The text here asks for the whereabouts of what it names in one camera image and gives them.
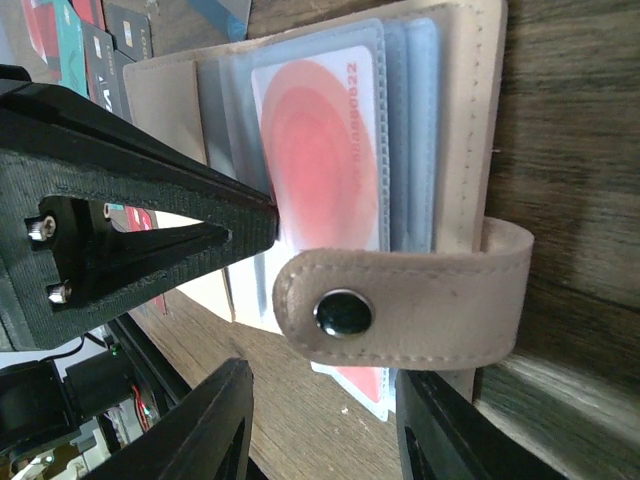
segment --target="black plastic part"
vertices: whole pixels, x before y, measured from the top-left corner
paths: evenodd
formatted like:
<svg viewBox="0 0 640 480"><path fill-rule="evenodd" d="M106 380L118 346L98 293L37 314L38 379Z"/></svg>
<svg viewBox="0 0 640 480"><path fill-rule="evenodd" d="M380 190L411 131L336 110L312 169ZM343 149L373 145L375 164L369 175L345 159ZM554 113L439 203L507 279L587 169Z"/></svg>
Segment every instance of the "black plastic part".
<svg viewBox="0 0 640 480"><path fill-rule="evenodd" d="M18 80L20 82L30 82L31 77L23 67L17 65L0 64L0 80Z"/></svg>
<svg viewBox="0 0 640 480"><path fill-rule="evenodd" d="M104 441L107 444L107 450L109 453L113 455L114 453L122 450L120 442L118 441L118 434L116 433L116 429L113 427L111 420L104 415L98 415L96 417L96 421L98 422L98 427L100 427Z"/></svg>
<svg viewBox="0 0 640 480"><path fill-rule="evenodd" d="M67 367L64 384L80 423L129 398L134 378L129 359L109 351Z"/></svg>
<svg viewBox="0 0 640 480"><path fill-rule="evenodd" d="M154 403L158 398L168 397L160 405L156 403L160 416L165 415L169 408L180 403L191 392L191 387L129 314L112 320L107 324L107 328L131 361L136 375L151 390Z"/></svg>
<svg viewBox="0 0 640 480"><path fill-rule="evenodd" d="M74 434L80 423L53 361L0 370L0 453L13 461Z"/></svg>
<svg viewBox="0 0 640 480"><path fill-rule="evenodd" d="M151 430L85 478L244 479L253 419L253 374L227 360Z"/></svg>
<svg viewBox="0 0 640 480"><path fill-rule="evenodd" d="M400 370L396 409L404 480L565 478L493 426L435 372Z"/></svg>
<svg viewBox="0 0 640 480"><path fill-rule="evenodd" d="M48 349L186 281L267 250L271 199L195 162L72 91L0 80L0 351ZM193 226L122 233L104 203ZM27 225L53 215L44 243ZM62 305L52 286L68 282Z"/></svg>

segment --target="screw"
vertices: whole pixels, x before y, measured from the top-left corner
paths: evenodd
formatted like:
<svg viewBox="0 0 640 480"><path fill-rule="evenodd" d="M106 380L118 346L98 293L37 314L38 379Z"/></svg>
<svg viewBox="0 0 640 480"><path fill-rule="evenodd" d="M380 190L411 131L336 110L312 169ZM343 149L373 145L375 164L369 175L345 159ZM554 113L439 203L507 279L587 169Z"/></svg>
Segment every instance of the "screw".
<svg viewBox="0 0 640 480"><path fill-rule="evenodd" d="M56 285L49 290L49 301L58 305L67 303L71 296L71 285L69 282Z"/></svg>
<svg viewBox="0 0 640 480"><path fill-rule="evenodd" d="M29 237L34 242L46 242L56 233L56 219L47 215L29 225Z"/></svg>
<svg viewBox="0 0 640 480"><path fill-rule="evenodd" d="M53 457L53 455L47 455L46 457L40 459L40 465L44 467L49 467L53 465L54 461L55 461L55 458Z"/></svg>

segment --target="wooden table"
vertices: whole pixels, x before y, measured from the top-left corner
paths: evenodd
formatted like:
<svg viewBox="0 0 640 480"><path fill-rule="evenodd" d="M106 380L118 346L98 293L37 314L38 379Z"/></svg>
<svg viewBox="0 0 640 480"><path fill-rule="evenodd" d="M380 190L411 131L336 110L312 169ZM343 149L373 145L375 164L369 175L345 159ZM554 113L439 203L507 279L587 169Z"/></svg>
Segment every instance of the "wooden table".
<svg viewBox="0 0 640 480"><path fill-rule="evenodd" d="M105 1L149 14L156 56L224 41L185 0ZM249 35L381 3L254 0ZM0 15L19 63L46 81L19 2ZM484 370L477 405L574 478L640 477L639 23L637 2L509 2L487 210L536 245L517 351ZM270 478L399 478L393 419L312 373L283 338L179 292L167 304L168 316L134 314L191 385L229 356L249 360L251 454Z"/></svg>

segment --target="white card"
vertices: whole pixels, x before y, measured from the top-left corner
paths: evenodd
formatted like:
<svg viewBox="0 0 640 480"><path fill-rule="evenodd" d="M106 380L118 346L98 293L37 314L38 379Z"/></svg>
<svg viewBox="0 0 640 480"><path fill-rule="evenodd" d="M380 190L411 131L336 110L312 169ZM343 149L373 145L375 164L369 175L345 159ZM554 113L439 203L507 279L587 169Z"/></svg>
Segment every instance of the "white card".
<svg viewBox="0 0 640 480"><path fill-rule="evenodd" d="M364 46L252 72L281 238L292 253L380 248L375 78Z"/></svg>

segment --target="snap button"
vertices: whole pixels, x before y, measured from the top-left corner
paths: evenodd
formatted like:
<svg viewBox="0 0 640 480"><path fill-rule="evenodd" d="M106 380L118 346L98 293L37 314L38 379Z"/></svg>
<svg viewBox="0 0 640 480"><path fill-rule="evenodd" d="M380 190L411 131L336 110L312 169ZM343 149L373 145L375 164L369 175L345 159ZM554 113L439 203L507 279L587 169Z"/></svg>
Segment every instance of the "snap button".
<svg viewBox="0 0 640 480"><path fill-rule="evenodd" d="M328 292L313 310L318 327L327 335L347 338L366 332L373 322L373 309L360 294L340 289Z"/></svg>

